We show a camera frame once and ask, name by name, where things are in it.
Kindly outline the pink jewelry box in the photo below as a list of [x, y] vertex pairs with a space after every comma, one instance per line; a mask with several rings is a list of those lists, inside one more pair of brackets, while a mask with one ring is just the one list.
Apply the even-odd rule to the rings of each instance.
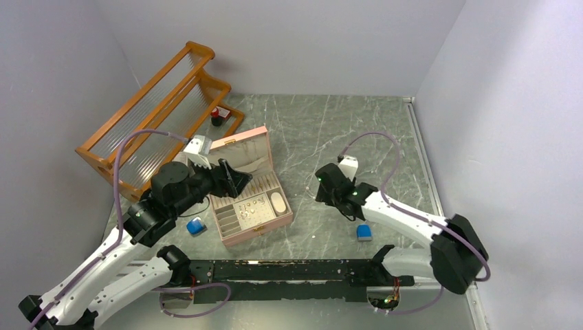
[[[237, 198], [210, 198], [221, 241], [227, 248], [293, 222], [293, 211], [274, 170], [266, 126], [214, 141], [209, 160], [217, 164], [218, 159], [225, 159], [233, 169], [253, 176]], [[274, 192], [283, 196], [287, 204], [285, 214], [274, 212], [270, 201]]]

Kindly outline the silver pearl bangle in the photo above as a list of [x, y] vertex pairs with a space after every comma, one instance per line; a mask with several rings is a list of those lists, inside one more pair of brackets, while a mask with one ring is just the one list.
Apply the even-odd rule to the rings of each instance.
[[313, 174], [310, 174], [305, 178], [304, 181], [305, 193], [311, 199], [316, 198], [318, 185], [319, 185], [318, 180]]

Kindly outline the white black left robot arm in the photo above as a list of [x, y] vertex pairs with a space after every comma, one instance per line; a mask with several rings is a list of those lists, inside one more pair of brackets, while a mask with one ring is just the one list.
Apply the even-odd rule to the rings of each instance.
[[64, 281], [41, 296], [26, 296], [19, 309], [30, 329], [97, 329], [135, 299], [190, 278], [190, 260], [176, 246], [163, 247], [137, 270], [116, 276], [175, 226], [178, 216], [207, 196], [238, 197], [252, 175], [226, 160], [204, 168], [163, 165], [142, 199], [122, 215], [100, 247]]

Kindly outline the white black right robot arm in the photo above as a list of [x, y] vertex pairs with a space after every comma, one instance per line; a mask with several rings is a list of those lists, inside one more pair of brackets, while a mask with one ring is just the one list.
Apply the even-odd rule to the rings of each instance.
[[435, 279], [444, 289], [464, 294], [481, 280], [489, 258], [470, 221], [459, 214], [446, 218], [420, 211], [368, 183], [357, 183], [341, 167], [329, 163], [315, 173], [316, 201], [336, 208], [350, 221], [386, 226], [419, 244], [418, 249], [392, 247], [372, 264], [371, 276], [389, 284], [397, 276]]

